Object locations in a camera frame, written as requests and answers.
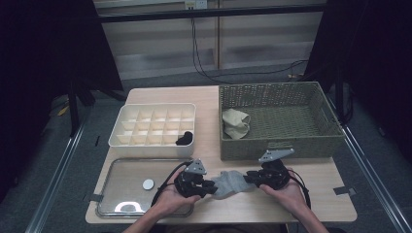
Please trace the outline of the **black horizontal bar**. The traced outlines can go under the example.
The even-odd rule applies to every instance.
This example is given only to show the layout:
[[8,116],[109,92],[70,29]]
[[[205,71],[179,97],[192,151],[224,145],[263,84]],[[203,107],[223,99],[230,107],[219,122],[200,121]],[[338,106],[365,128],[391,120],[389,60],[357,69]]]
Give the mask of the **black horizontal bar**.
[[114,23],[114,22],[128,22],[128,21],[183,19],[183,18],[300,14],[300,13],[322,12],[325,9],[326,9],[326,3],[308,4],[308,5],[252,7],[252,8],[181,10],[181,11],[168,11],[168,12],[155,12],[155,13],[142,13],[142,14],[109,14],[109,15],[100,15],[96,18],[96,20],[101,23]]

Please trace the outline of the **pale green sock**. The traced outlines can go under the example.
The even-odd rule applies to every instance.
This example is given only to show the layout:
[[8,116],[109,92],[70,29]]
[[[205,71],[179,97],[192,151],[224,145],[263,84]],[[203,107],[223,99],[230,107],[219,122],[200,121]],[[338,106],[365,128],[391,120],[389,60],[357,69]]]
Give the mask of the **pale green sock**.
[[250,131],[251,117],[241,111],[228,109],[223,111],[223,131],[231,139],[238,140],[245,137]]

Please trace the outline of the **black sock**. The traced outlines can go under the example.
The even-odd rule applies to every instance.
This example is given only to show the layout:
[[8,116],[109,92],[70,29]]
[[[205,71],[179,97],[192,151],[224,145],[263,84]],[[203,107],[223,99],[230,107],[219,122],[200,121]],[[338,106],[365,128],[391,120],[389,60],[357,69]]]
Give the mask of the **black sock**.
[[193,141],[193,134],[190,131],[186,131],[182,137],[176,141],[177,146],[187,146]]

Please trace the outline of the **green woven basket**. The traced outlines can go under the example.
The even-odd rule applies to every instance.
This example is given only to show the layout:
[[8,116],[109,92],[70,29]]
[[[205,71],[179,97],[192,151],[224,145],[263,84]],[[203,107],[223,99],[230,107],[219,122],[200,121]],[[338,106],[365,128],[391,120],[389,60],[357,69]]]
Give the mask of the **green woven basket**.
[[287,150],[292,158],[331,157],[345,139],[317,82],[222,85],[219,113],[227,110],[251,120],[240,139],[227,135],[220,122],[222,160],[257,160],[274,150]]

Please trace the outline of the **wooden post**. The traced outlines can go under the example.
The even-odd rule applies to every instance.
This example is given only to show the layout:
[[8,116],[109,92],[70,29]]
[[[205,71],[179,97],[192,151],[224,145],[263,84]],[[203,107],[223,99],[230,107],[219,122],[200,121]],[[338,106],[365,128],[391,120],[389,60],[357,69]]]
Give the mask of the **wooden post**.
[[[219,10],[221,8],[222,0],[215,1],[215,8]],[[222,38],[221,38],[221,17],[216,17],[215,19],[215,29],[216,29],[216,42],[215,42],[215,61],[216,61],[216,69],[222,69]]]

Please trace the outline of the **black curtain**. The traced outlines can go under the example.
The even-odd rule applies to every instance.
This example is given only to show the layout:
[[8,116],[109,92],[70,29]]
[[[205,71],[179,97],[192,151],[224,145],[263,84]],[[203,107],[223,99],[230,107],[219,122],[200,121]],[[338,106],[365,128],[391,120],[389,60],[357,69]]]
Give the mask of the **black curtain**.
[[49,120],[52,99],[121,90],[93,0],[0,0],[0,201]]
[[305,78],[348,83],[412,163],[412,0],[326,0]]

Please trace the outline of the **person's clothing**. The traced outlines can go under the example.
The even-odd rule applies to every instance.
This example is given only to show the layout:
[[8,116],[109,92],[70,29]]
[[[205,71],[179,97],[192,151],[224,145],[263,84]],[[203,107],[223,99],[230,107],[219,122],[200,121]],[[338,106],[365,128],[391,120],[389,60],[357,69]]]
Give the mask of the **person's clothing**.
[[164,233],[289,233],[285,224],[168,225]]

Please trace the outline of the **clear plastic lid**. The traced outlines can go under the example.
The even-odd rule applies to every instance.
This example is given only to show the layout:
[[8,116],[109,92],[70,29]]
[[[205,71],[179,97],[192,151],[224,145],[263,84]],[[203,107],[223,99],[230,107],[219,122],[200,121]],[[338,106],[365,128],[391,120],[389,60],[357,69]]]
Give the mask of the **clear plastic lid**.
[[187,159],[120,158],[108,171],[96,207],[105,218],[136,218],[152,205],[157,189]]

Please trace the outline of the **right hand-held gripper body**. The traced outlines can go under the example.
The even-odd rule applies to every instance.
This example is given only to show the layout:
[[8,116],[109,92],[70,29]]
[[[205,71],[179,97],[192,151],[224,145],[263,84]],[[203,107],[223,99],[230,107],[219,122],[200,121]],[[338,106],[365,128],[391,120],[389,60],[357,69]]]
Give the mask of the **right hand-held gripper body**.
[[267,150],[258,160],[261,170],[257,171],[255,185],[266,184],[272,189],[283,188],[290,180],[288,169],[282,162],[282,158],[294,153],[294,149]]

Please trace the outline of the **wall power socket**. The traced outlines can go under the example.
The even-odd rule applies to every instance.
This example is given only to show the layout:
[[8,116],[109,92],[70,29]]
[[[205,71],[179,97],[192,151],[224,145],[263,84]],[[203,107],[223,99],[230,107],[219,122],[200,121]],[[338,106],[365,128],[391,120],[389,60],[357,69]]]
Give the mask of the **wall power socket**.
[[187,10],[205,10],[208,8],[207,0],[185,0]]

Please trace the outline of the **white divided organizer box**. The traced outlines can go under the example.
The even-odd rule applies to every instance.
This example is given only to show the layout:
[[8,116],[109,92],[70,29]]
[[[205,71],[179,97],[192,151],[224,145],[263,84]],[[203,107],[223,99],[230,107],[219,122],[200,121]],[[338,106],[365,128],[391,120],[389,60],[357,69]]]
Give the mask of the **white divided organizer box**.
[[[192,103],[128,104],[120,108],[108,144],[119,156],[186,158],[194,151],[196,106]],[[187,146],[176,141],[193,134]]]

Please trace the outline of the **person's right hand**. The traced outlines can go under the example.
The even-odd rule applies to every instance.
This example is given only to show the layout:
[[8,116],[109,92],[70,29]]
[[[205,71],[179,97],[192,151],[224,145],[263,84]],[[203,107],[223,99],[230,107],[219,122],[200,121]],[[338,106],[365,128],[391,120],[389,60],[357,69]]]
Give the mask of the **person's right hand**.
[[302,220],[308,216],[311,210],[306,205],[300,185],[294,180],[293,171],[289,171],[292,176],[289,182],[281,189],[275,190],[266,184],[261,184],[259,188],[275,198],[275,200],[296,219]]

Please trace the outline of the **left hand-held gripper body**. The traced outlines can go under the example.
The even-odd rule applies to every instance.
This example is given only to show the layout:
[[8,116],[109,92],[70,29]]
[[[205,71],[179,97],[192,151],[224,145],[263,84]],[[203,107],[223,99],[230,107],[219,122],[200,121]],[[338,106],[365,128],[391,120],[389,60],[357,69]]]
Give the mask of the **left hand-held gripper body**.
[[206,180],[203,176],[206,174],[206,169],[201,160],[194,159],[179,173],[178,177],[174,180],[174,185],[184,197],[200,196],[200,189],[211,189],[211,187],[204,186]]

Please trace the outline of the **grey sock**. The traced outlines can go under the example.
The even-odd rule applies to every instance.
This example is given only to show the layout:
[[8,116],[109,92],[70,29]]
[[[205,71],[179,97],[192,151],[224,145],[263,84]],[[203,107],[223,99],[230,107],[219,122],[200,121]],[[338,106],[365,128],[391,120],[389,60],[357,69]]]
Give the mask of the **grey sock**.
[[217,191],[213,196],[224,199],[232,194],[251,190],[255,187],[253,183],[247,183],[244,175],[238,171],[222,171],[217,177],[212,178]]

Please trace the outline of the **black stand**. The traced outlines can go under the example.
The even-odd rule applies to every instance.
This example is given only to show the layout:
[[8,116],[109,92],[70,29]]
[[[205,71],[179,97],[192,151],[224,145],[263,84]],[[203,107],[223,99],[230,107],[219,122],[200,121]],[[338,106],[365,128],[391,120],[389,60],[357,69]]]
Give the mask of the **black stand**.
[[113,89],[106,87],[102,83],[97,83],[91,79],[70,79],[67,84],[67,91],[71,118],[71,137],[74,137],[81,127],[77,100],[80,100],[82,104],[87,107],[93,106],[95,103],[95,98],[92,95],[93,90],[100,91],[118,101],[126,100],[124,95],[115,92]]

